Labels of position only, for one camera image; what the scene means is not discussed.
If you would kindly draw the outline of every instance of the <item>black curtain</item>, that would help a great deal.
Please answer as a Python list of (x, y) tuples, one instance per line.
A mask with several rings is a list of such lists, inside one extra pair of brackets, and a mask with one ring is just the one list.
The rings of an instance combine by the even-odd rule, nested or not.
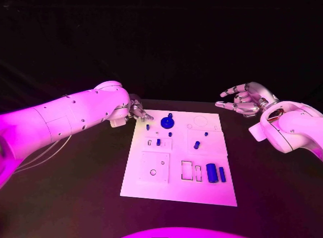
[(323, 113), (323, 1), (0, 1), (0, 113), (105, 80), (200, 102), (255, 81)]

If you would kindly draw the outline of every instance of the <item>cable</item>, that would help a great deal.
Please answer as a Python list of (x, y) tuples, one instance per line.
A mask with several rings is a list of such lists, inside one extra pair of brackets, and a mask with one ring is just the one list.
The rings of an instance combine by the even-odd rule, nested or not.
[(47, 151), (53, 148), (53, 146), (56, 145), (57, 142), (59, 142), (59, 140), (57, 140), (57, 141), (53, 143), (53, 145), (44, 150), (44, 152), (43, 152), (38, 156), (36, 156), (34, 159), (30, 160), (25, 164), (20, 165), (20, 166), (17, 167), (17, 169), (20, 169), (23, 166), (28, 165), (31, 162), (34, 162), (34, 161), (47, 153)]
[(14, 171), (14, 173), (17, 173), (17, 172), (20, 172), (20, 171), (23, 171), (23, 170), (27, 170), (27, 169), (30, 169), (31, 167), (36, 167), (37, 165), (40, 165), (43, 162), (46, 162), (46, 161), (56, 155), (56, 153), (60, 151), (60, 149), (61, 149), (63, 146), (66, 145), (66, 142), (69, 141), (69, 139), (70, 139), (70, 136), (67, 137), (67, 139), (66, 139), (66, 141), (64, 141), (61, 147), (59, 148), (59, 150), (53, 153), (53, 155), (51, 155), (47, 159), (44, 159), (44, 160), (43, 160), (40, 163), (37, 163), (36, 165), (31, 165), (30, 167), (21, 169), (21, 170)]

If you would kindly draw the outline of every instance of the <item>dark table surface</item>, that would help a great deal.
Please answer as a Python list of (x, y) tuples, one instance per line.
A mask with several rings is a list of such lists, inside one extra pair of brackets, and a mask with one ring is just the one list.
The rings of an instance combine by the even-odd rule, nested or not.
[(257, 118), (213, 103), (142, 105), (219, 114), (237, 207), (121, 197), (135, 120), (118, 128), (105, 121), (70, 137), (44, 164), (11, 176), (0, 190), (0, 238), (118, 238), (161, 227), (323, 238), (323, 162), (309, 151), (282, 154), (256, 142), (247, 128)]

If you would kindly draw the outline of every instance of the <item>blue object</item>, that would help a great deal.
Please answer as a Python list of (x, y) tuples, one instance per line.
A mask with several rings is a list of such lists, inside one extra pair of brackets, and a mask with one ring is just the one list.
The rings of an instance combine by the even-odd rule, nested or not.
[(217, 182), (219, 181), (214, 164), (207, 164), (206, 165), (206, 174), (207, 174), (207, 181), (208, 182)]
[(170, 129), (174, 125), (174, 120), (171, 119), (171, 113), (168, 113), (168, 116), (161, 119), (159, 125), (164, 129)]
[(196, 141), (193, 148), (194, 150), (198, 148), (198, 141)]
[(219, 172), (220, 172), (220, 181), (224, 182), (226, 177), (224, 177), (223, 167), (219, 167)]

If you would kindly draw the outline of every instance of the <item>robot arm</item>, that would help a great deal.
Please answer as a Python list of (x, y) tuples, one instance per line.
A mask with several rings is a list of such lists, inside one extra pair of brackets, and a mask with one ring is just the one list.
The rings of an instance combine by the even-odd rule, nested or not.
[(220, 97), (232, 93), (237, 93), (234, 103), (217, 101), (214, 105), (236, 111), (245, 117), (252, 117), (262, 111), (259, 123), (249, 128), (256, 141), (268, 139), (282, 153), (304, 148), (323, 161), (323, 114), (302, 103), (279, 102), (266, 88), (255, 82), (227, 89)]
[(128, 118), (149, 119), (136, 95), (115, 81), (41, 105), (0, 115), (0, 187), (24, 158), (41, 147), (109, 120), (110, 127)]

